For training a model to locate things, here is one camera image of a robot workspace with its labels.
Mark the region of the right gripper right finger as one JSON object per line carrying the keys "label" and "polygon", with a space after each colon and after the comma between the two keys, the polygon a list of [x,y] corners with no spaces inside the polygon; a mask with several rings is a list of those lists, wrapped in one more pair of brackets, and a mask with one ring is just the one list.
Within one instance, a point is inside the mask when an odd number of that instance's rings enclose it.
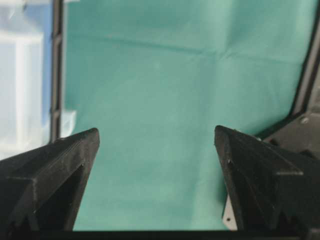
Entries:
{"label": "right gripper right finger", "polygon": [[218,125],[214,146],[240,231],[320,237],[320,161]]}

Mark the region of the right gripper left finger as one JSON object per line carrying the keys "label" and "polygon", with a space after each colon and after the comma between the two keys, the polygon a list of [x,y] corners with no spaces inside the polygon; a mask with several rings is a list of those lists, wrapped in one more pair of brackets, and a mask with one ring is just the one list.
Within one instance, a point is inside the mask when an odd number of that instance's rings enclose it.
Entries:
{"label": "right gripper left finger", "polygon": [[99,146],[91,128],[1,160],[1,239],[71,231]]}

